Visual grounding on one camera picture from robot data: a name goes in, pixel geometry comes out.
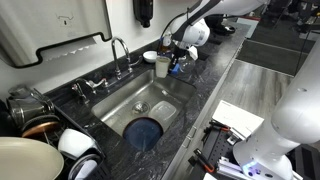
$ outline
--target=cup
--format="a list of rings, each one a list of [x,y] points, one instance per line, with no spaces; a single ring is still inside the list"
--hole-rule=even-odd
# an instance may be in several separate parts
[[[73,160],[79,158],[88,149],[95,147],[93,139],[73,129],[64,130],[58,143],[58,150]]]
[[[159,56],[156,60],[156,76],[160,78],[165,78],[167,76],[170,59],[167,57]]]

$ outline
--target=stainless steel sink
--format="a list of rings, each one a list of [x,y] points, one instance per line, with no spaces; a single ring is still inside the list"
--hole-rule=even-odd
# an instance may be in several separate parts
[[[149,70],[95,105],[92,113],[122,136],[124,129],[132,120],[148,117],[158,103],[166,101],[172,105],[166,108],[175,108],[175,111],[172,109],[164,111],[172,113],[167,114],[168,118],[153,117],[165,132],[195,90],[194,86],[170,76],[157,78],[154,70]]]

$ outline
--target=dish rack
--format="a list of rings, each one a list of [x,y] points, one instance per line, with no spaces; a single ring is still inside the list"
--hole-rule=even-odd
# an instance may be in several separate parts
[[[55,107],[55,115],[59,117],[60,121],[62,122],[62,128],[59,131],[53,132],[50,135],[45,135],[42,139],[42,141],[47,142],[49,145],[55,147],[58,149],[58,142],[61,134],[66,128],[71,128],[74,130],[77,130],[90,138],[91,135],[87,133],[81,126],[79,126],[77,123],[75,123],[70,117],[68,117],[64,112],[62,112],[58,107]],[[84,152],[78,159],[72,160],[69,159],[68,157],[64,157],[64,167],[63,170],[61,171],[60,175],[56,178],[56,180],[65,180],[68,179],[68,175],[70,173],[71,168],[73,165],[78,162],[80,158],[82,158],[85,155],[88,154],[97,154],[100,156],[101,161],[98,162],[97,167],[88,175],[85,180],[109,180],[113,179],[111,176],[111,173],[106,165],[106,156],[102,152],[101,148],[99,145],[96,143],[96,149],[91,148]]]

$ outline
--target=granite countertop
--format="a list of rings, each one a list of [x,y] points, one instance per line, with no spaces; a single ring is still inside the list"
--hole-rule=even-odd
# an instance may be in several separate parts
[[[161,179],[208,97],[245,39],[248,27],[235,23],[232,23],[232,25],[237,28],[235,34],[227,37],[216,37],[217,40],[222,41],[222,44],[216,45],[207,42],[204,46],[198,48],[199,52],[207,54],[208,57],[197,60],[196,67],[191,73],[173,75],[173,77],[195,86],[196,93],[190,97],[189,102],[181,110],[176,120],[150,151],[141,152],[132,147],[95,117],[91,113],[91,108],[130,80],[148,69],[153,69],[154,64],[141,63],[133,68],[132,74],[108,89],[98,89],[96,95],[87,92],[87,97],[90,99],[87,105],[79,103],[76,93],[71,90],[73,82],[58,87],[46,95],[69,118],[73,119],[95,138],[107,157],[106,163],[114,179]],[[137,59],[146,50],[156,49],[156,45],[157,43],[153,43],[133,52],[131,54],[132,59]],[[120,66],[126,68],[127,65],[125,64],[125,61],[122,60]],[[82,78],[98,82],[103,77],[112,79],[114,76],[114,64],[112,62],[84,75]]]

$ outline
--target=backsplash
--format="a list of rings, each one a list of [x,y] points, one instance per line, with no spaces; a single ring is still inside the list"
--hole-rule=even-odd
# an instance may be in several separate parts
[[[154,0],[151,26],[144,29],[134,18],[132,1],[106,1],[112,34],[121,37],[130,51],[158,39],[173,17],[196,2],[196,0]],[[122,56],[124,52],[121,48],[117,48],[117,54]],[[26,69],[14,69],[0,61],[0,99],[4,100],[8,96],[7,91],[10,87],[22,83],[45,93],[112,60],[111,43],[99,41],[97,45],[76,54],[62,56]]]

